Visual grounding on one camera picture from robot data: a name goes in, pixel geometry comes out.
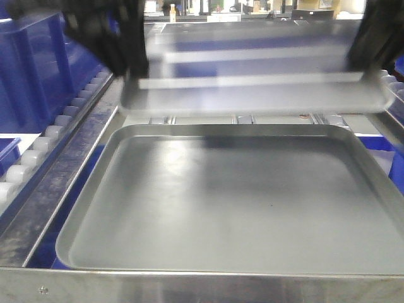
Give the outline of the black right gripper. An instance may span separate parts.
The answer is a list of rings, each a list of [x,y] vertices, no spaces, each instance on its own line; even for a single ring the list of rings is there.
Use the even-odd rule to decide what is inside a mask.
[[[347,53],[348,71],[387,68],[403,55],[403,1],[367,1],[359,29]]]

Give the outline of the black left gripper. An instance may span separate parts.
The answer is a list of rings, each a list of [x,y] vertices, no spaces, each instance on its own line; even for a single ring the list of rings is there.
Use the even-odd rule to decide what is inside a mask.
[[[144,1],[61,1],[64,32],[116,76],[148,76]]]

